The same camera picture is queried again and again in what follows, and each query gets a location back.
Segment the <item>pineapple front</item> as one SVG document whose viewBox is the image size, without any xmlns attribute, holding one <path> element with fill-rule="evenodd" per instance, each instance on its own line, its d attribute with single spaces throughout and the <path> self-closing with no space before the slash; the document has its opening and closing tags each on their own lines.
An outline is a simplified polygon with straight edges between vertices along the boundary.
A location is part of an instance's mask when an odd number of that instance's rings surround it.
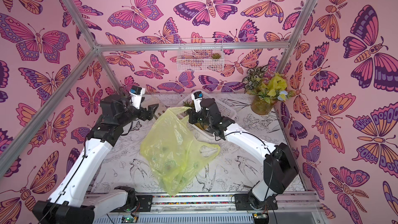
<svg viewBox="0 0 398 224">
<path fill-rule="evenodd" d="M 203 131 L 207 131 L 208 125 L 205 123 L 205 115 L 201 111 L 196 112 L 194 102 L 192 100 L 184 101 L 183 106 L 189 108 L 184 112 L 189 117 L 188 122 Z"/>
</svg>

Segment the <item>yellow-green plastic bag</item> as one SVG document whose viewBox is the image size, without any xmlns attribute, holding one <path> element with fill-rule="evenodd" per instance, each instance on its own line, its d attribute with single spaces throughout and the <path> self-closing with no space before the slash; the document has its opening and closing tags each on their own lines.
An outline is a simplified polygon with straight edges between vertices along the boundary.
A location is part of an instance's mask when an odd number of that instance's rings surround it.
<svg viewBox="0 0 398 224">
<path fill-rule="evenodd" d="M 220 152 L 217 144 L 198 141 L 188 128 L 189 107 L 168 108 L 153 124 L 140 146 L 154 178 L 169 195 L 182 192 Z"/>
</svg>

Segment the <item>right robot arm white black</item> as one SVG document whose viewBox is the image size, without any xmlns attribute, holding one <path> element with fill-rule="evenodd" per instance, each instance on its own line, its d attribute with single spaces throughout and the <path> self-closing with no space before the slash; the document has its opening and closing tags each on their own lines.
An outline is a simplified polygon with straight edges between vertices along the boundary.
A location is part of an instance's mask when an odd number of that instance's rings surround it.
<svg viewBox="0 0 398 224">
<path fill-rule="evenodd" d="M 263 163 L 263 179 L 251 188 L 247 197 L 253 209 L 271 207 L 275 197 L 284 193 L 299 173 L 290 148 L 284 143 L 266 142 L 233 119 L 222 116 L 214 98 L 204 99 L 201 92 L 192 94 L 191 98 L 194 108 L 188 110 L 190 124 L 198 123 L 205 132 L 239 146 Z"/>
</svg>

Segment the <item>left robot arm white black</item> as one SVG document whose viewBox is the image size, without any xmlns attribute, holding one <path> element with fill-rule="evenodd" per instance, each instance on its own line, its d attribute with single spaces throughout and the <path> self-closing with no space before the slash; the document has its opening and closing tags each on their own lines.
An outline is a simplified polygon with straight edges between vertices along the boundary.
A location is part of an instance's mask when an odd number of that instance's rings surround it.
<svg viewBox="0 0 398 224">
<path fill-rule="evenodd" d="M 115 209 L 128 212 L 138 208 L 135 189 L 127 186 L 117 186 L 93 200 L 85 196 L 103 160 L 124 134 L 124 127 L 134 120 L 154 118 L 159 106 L 142 107 L 143 95 L 114 94 L 100 101 L 102 114 L 87 135 L 77 161 L 48 200 L 38 201 L 33 207 L 40 224 L 92 224 Z"/>
</svg>

